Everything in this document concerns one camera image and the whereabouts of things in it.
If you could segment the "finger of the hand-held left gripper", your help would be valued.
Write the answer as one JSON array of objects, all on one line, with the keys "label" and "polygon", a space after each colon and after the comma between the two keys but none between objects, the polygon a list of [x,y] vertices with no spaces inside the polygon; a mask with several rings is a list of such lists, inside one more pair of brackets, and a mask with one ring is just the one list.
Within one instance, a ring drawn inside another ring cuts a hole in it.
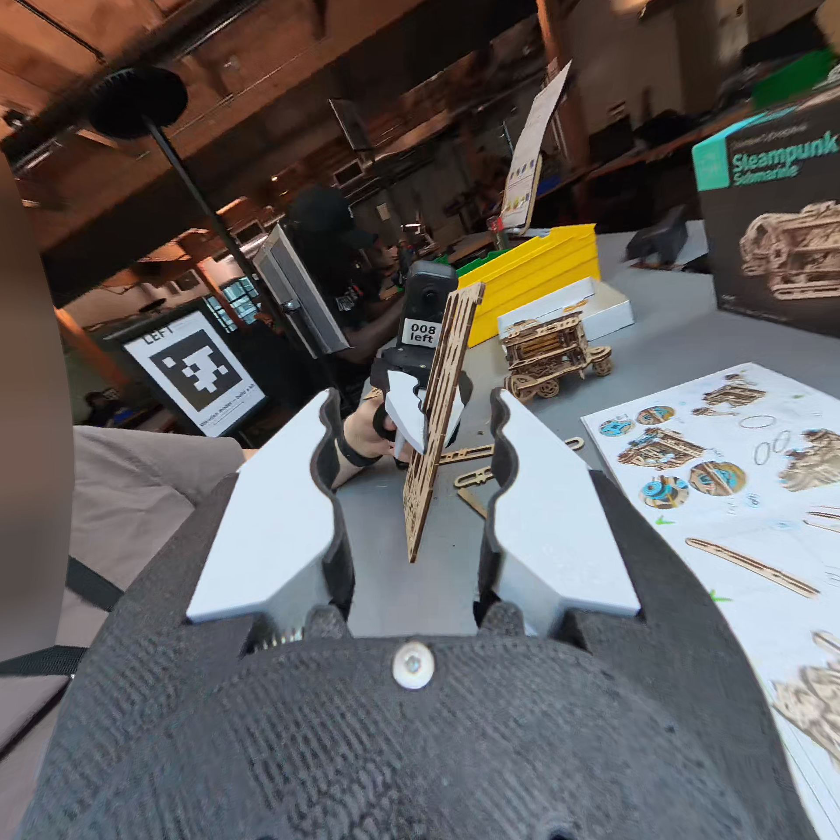
[{"label": "finger of the hand-held left gripper", "polygon": [[403,371],[388,371],[386,381],[385,414],[395,426],[395,459],[410,459],[413,454],[425,454],[425,391],[421,390],[415,376]]},{"label": "finger of the hand-held left gripper", "polygon": [[457,435],[460,419],[465,407],[469,404],[472,396],[474,385],[467,373],[460,373],[458,376],[458,384],[455,392],[455,397],[451,409],[451,434]]}]

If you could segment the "wooden model vehicle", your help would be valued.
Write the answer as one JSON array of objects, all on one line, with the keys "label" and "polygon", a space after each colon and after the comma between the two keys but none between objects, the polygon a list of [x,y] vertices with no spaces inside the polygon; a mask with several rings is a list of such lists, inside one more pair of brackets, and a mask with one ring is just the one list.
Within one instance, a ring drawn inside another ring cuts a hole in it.
[{"label": "wooden model vehicle", "polygon": [[589,343],[579,311],[517,322],[500,341],[508,369],[504,387],[523,404],[557,396],[567,375],[584,380],[588,371],[601,377],[613,371],[612,349]]}]

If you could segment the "black framed marker sign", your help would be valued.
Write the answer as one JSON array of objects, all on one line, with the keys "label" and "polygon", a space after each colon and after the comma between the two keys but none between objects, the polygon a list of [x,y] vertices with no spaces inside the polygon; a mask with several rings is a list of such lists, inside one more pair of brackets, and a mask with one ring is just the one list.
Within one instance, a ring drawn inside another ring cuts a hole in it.
[{"label": "black framed marker sign", "polygon": [[192,434],[235,436],[268,404],[221,325],[198,301],[136,322],[106,341]]}]

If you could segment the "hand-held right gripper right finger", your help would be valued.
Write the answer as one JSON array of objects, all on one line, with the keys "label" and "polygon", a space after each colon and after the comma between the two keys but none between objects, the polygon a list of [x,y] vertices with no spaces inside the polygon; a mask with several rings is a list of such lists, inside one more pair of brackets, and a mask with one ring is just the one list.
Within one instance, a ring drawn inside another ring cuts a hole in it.
[{"label": "hand-held right gripper right finger", "polygon": [[507,389],[490,394],[498,488],[479,552],[478,624],[515,605],[527,635],[552,637],[570,611],[634,618],[641,604],[585,461]]}]

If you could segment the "white cardboard box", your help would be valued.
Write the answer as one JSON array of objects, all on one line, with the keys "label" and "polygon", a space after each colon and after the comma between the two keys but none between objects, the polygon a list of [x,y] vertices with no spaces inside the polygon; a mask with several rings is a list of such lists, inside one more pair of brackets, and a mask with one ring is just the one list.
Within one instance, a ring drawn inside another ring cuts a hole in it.
[{"label": "white cardboard box", "polygon": [[521,322],[544,324],[575,313],[580,315],[584,335],[590,343],[634,324],[627,297],[589,276],[500,315],[498,333],[503,338]]}]

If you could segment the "long slotted wooden strip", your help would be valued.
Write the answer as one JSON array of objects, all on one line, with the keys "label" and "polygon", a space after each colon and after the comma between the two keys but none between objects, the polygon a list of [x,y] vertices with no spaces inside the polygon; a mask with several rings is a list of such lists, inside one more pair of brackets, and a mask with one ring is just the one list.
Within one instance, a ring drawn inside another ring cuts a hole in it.
[{"label": "long slotted wooden strip", "polygon": [[[580,451],[585,442],[582,437],[570,437],[563,441],[566,446],[574,452]],[[465,474],[457,476],[454,480],[454,488],[470,488],[480,487],[494,479],[494,474],[490,466],[485,465],[479,469],[474,469]]]}]

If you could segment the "black round fan on pole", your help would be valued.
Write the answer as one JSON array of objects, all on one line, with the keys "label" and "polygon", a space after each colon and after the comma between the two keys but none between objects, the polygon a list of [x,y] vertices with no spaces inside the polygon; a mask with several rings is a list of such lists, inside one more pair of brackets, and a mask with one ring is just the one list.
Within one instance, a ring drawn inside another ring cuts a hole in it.
[{"label": "black round fan on pole", "polygon": [[132,66],[109,74],[92,89],[88,120],[96,132],[111,140],[152,138],[243,275],[256,283],[250,259],[165,134],[165,128],[178,121],[187,104],[186,85],[173,71],[157,66]]}]

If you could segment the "black wristband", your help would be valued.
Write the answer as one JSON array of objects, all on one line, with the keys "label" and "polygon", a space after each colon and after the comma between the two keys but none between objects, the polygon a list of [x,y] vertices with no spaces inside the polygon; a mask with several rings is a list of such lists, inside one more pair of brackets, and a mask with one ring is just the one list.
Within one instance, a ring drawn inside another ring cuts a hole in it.
[{"label": "black wristband", "polygon": [[382,457],[382,455],[365,456],[360,454],[347,442],[343,431],[340,431],[337,435],[335,439],[335,446],[342,458],[352,465],[352,467],[358,469],[370,467],[376,464]]}]

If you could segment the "instruction booklet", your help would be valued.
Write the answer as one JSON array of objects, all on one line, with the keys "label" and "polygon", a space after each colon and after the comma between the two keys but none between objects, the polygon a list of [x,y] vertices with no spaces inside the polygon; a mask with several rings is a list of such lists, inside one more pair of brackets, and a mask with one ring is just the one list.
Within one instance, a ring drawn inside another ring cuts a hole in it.
[{"label": "instruction booklet", "polygon": [[717,603],[816,834],[838,838],[838,398],[746,363],[581,421]]}]

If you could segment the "black model kit box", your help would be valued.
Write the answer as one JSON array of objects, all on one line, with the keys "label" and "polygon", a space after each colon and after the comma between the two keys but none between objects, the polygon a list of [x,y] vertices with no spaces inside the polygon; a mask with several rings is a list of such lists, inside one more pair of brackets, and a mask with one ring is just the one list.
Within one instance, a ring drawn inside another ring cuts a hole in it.
[{"label": "black model kit box", "polygon": [[839,88],[692,150],[717,306],[839,335]]}]

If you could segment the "grey framed panel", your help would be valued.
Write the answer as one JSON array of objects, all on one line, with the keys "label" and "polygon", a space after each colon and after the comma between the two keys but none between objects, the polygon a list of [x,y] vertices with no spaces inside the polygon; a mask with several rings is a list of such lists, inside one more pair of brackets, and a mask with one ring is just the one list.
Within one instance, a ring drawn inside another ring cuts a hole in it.
[{"label": "grey framed panel", "polygon": [[281,224],[270,230],[253,264],[290,330],[314,360],[350,348]]}]

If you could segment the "person's left hand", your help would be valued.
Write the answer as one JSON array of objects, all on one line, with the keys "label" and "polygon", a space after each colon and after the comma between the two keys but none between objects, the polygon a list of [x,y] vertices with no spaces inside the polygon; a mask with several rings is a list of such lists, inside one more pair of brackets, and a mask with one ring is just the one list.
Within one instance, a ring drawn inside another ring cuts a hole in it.
[{"label": "person's left hand", "polygon": [[343,421],[347,442],[362,455],[394,455],[394,442],[380,432],[389,434],[396,430],[396,426],[380,409],[385,409],[385,398],[381,392],[363,399],[360,406]]}]

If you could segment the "black box-shaped device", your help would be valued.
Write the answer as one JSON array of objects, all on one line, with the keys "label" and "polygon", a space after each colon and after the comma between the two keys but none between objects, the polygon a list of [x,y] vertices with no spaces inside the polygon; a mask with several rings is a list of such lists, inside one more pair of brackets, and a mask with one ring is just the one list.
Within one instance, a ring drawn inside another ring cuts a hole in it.
[{"label": "black box-shaped device", "polygon": [[669,209],[656,224],[640,229],[627,243],[625,261],[673,266],[688,239],[687,208],[680,204]]}]

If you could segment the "wooden parts sheet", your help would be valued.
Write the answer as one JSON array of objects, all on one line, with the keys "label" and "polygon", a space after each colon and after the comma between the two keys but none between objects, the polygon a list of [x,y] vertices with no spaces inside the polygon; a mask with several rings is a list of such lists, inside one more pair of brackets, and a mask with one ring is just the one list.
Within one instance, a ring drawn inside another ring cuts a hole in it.
[{"label": "wooden parts sheet", "polygon": [[411,457],[403,487],[406,550],[410,564],[417,561],[429,507],[434,494],[438,461],[449,438],[449,425],[459,377],[468,348],[476,310],[484,297],[482,282],[453,292],[444,319],[429,374],[422,414],[425,450]]}]

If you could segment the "clipboard with paper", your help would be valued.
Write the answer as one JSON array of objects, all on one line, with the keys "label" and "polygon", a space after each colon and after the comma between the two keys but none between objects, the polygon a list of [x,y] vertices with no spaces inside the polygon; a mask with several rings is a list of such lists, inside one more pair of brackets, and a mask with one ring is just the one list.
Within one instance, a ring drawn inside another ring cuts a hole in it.
[{"label": "clipboard with paper", "polygon": [[501,204],[500,227],[505,232],[530,226],[542,168],[542,143],[572,67],[569,61],[532,101],[527,120],[513,151]]}]

